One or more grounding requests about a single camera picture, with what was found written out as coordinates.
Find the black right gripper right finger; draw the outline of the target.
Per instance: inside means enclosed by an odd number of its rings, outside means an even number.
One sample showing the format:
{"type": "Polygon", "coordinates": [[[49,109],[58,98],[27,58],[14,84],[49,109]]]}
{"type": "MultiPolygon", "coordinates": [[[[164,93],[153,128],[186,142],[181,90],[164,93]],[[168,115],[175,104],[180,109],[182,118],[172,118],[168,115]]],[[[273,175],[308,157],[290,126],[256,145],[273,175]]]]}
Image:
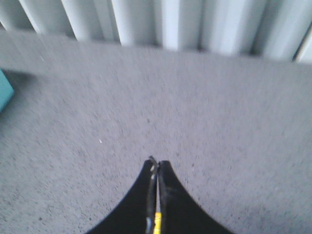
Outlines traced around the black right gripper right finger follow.
{"type": "Polygon", "coordinates": [[[230,234],[211,218],[189,195],[177,178],[171,163],[158,168],[162,234],[230,234]]]}

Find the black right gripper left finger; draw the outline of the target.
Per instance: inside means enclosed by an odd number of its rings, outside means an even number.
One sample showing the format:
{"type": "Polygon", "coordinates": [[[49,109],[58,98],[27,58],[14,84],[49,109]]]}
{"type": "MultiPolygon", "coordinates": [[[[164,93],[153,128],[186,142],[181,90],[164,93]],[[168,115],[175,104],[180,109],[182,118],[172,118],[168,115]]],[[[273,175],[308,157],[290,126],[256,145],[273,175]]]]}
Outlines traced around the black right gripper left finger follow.
{"type": "Polygon", "coordinates": [[[155,228],[158,163],[153,156],[121,202],[89,234],[152,234],[155,228]]]}

